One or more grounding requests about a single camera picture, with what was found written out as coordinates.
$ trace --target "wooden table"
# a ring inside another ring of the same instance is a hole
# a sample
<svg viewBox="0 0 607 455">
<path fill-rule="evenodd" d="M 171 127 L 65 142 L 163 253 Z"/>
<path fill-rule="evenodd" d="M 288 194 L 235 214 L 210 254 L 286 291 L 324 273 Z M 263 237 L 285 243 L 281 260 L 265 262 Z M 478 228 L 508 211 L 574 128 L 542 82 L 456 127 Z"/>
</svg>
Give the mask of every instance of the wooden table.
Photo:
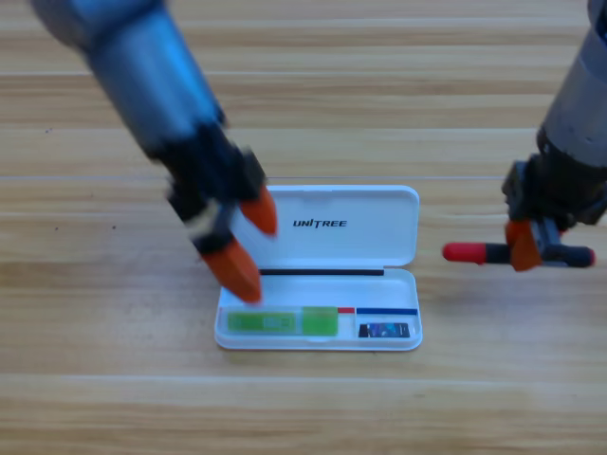
<svg viewBox="0 0 607 455">
<path fill-rule="evenodd" d="M 584 0 L 175 0 L 273 183 L 421 197 L 425 340 L 234 353 L 218 286 L 80 61 L 0 2 L 0 452 L 604 454 L 607 232 L 593 270 L 447 264 L 501 241 L 500 185 L 588 21 Z"/>
</svg>

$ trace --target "black strip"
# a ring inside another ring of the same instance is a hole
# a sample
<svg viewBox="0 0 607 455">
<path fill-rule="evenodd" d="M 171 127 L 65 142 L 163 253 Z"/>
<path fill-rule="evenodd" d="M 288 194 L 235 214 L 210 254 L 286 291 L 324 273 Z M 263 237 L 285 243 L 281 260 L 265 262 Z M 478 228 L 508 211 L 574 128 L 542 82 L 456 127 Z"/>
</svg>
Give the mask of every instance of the black strip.
<svg viewBox="0 0 607 455">
<path fill-rule="evenodd" d="M 262 275 L 307 275 L 307 276 L 365 276 L 381 277 L 384 271 L 379 269 L 335 269 L 335 268 L 264 268 L 259 271 Z"/>
</svg>

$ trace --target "blue stripe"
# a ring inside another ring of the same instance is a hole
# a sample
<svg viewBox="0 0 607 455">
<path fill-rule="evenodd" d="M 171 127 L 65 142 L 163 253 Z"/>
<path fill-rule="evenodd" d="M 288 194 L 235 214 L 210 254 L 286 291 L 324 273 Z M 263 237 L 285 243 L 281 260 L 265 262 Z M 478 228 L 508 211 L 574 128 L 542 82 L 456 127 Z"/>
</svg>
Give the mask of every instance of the blue stripe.
<svg viewBox="0 0 607 455">
<path fill-rule="evenodd" d="M 357 315 L 417 316 L 417 310 L 414 308 L 357 308 Z"/>
</svg>

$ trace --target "memory card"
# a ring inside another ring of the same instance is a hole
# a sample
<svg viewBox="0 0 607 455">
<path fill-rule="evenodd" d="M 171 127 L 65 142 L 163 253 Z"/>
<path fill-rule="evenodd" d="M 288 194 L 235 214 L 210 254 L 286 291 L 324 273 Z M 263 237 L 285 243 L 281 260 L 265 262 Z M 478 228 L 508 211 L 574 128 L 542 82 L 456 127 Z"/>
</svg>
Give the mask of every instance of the memory card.
<svg viewBox="0 0 607 455">
<path fill-rule="evenodd" d="M 406 322 L 381 322 L 361 324 L 359 338 L 409 338 L 409 324 Z"/>
</svg>

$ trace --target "gray robot arm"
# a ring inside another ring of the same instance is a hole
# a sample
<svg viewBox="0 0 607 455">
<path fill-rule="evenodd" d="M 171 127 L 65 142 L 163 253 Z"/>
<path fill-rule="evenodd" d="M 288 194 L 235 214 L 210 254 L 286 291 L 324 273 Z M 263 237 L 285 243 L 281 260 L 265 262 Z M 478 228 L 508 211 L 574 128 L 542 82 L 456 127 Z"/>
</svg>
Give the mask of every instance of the gray robot arm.
<svg viewBox="0 0 607 455">
<path fill-rule="evenodd" d="M 257 267 L 230 232 L 237 207 L 276 231 L 261 165 L 223 133 L 224 115 L 163 0 L 30 0 L 75 49 L 142 151 L 174 183 L 169 201 L 215 277 L 241 299 L 261 298 Z"/>
</svg>

